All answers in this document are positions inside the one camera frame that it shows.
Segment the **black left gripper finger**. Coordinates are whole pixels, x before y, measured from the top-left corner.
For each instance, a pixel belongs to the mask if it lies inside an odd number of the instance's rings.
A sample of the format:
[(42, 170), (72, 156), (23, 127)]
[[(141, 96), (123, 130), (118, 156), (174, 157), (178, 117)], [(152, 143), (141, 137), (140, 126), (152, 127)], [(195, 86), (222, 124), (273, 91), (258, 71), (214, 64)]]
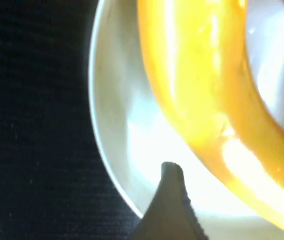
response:
[(191, 207), (181, 167), (161, 165), (156, 193), (131, 235), (132, 240), (207, 240)]

